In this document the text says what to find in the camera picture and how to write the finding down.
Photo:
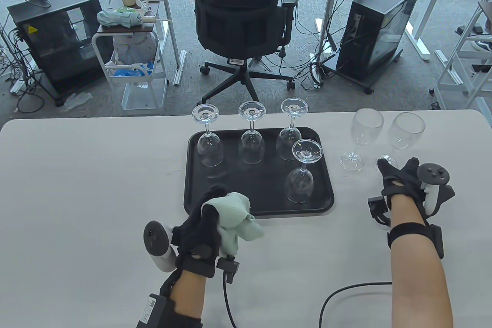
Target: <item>black mesh chair back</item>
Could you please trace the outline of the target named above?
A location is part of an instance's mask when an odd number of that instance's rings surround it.
[[[218,55],[248,59],[281,45],[286,10],[278,0],[195,0],[195,12],[200,43]]]

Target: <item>hand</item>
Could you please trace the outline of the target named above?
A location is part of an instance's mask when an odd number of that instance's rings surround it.
[[[422,187],[421,180],[417,177],[417,169],[420,161],[417,158],[411,158],[405,166],[399,170],[392,166],[386,159],[379,159],[377,166],[383,175],[384,189],[381,191],[383,196],[387,196],[386,202],[391,210],[391,197],[395,194],[403,194],[413,198],[415,205],[425,219],[425,210],[423,203],[426,194]]]
[[[217,231],[218,212],[211,205],[205,205],[211,198],[223,197],[227,191],[223,187],[213,187],[195,204],[188,219],[173,229],[171,243],[178,247],[176,267],[205,276],[212,275],[215,260],[220,248],[220,235]]]

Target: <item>tray rim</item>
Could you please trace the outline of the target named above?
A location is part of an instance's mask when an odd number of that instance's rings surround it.
[[[312,130],[316,135],[315,136],[316,141],[321,145],[321,147],[323,147],[323,142],[321,142],[321,138],[315,129],[313,129],[311,127],[306,127],[306,126],[300,126],[300,127],[296,127],[296,128],[297,129],[307,128],[307,129]],[[257,131],[265,131],[265,130],[271,130],[271,129],[280,129],[281,130],[282,128],[279,128],[279,127],[259,128],[259,129],[257,129]],[[235,132],[235,131],[244,132],[244,129],[226,129],[226,130],[218,130],[218,131],[214,131],[214,132],[217,133],[217,132]],[[187,193],[189,192],[189,185],[190,185],[190,180],[188,180],[188,173],[191,170],[191,164],[193,163],[193,159],[192,159],[193,153],[190,150],[191,141],[193,140],[193,138],[195,136],[197,136],[197,135],[201,136],[202,134],[203,134],[203,132],[200,131],[200,132],[197,132],[197,133],[194,133],[193,135],[191,135],[191,137],[188,139],[188,147],[186,148],[186,170],[184,172],[184,179],[185,180],[184,180],[183,208],[187,214],[188,214],[188,212],[186,210],[186,204],[187,204],[186,198],[187,198]],[[328,187],[328,194],[330,195],[330,201],[326,207],[322,207],[320,209],[311,209],[311,210],[301,210],[301,209],[290,210],[288,213],[281,213],[281,212],[276,212],[276,211],[265,211],[265,212],[256,214],[255,217],[265,218],[265,217],[288,217],[288,216],[293,216],[293,215],[310,215],[310,214],[311,215],[319,215],[319,214],[324,214],[326,212],[329,212],[334,205],[335,198],[334,198],[332,181],[330,179],[330,173],[328,172],[328,166],[327,166],[327,163],[325,160],[325,150],[324,149],[323,149],[323,157],[321,159],[323,160],[323,170],[325,170],[327,181],[330,184],[330,186]]]

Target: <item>upside-down wine glass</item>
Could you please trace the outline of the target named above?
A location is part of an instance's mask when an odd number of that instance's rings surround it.
[[[362,108],[357,111],[352,119],[351,135],[355,142],[352,152],[341,156],[340,163],[346,170],[359,171],[364,167],[364,161],[356,154],[359,146],[370,145],[379,137],[384,125],[383,115],[371,108]]]
[[[308,112],[306,101],[291,97],[282,101],[282,111],[290,117],[290,125],[279,133],[276,140],[276,150],[278,155],[287,161],[294,160],[292,147],[294,143],[302,138],[299,129],[294,127],[294,121]]]
[[[224,146],[220,138],[210,131],[210,123],[218,118],[218,109],[210,103],[198,105],[191,113],[195,122],[205,124],[205,133],[198,139],[196,149],[204,166],[217,166],[224,158]]]
[[[285,180],[285,194],[293,203],[305,203],[314,190],[314,180],[306,165],[321,159],[323,149],[318,142],[304,139],[294,143],[292,154],[302,166],[288,174]]]
[[[258,101],[246,101],[239,106],[239,115],[249,121],[249,130],[243,133],[239,141],[239,157],[246,164],[257,164],[265,155],[265,141],[254,128],[255,121],[263,118],[265,113],[265,105]]]
[[[394,166],[398,167],[398,162],[394,158],[395,150],[404,150],[412,147],[420,139],[426,129],[426,123],[417,114],[411,112],[403,112],[396,116],[391,123],[388,131],[388,142],[392,149],[389,155],[383,155],[378,158],[386,159]]]

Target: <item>computer case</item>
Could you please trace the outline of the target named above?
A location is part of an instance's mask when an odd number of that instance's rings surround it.
[[[101,5],[99,0],[48,1],[49,8],[24,2],[9,6],[8,11],[38,68],[64,95],[104,75],[92,46]],[[109,61],[111,39],[101,38],[98,46],[104,61]]]
[[[399,45],[417,0],[354,0],[343,35],[337,70],[362,80]]]

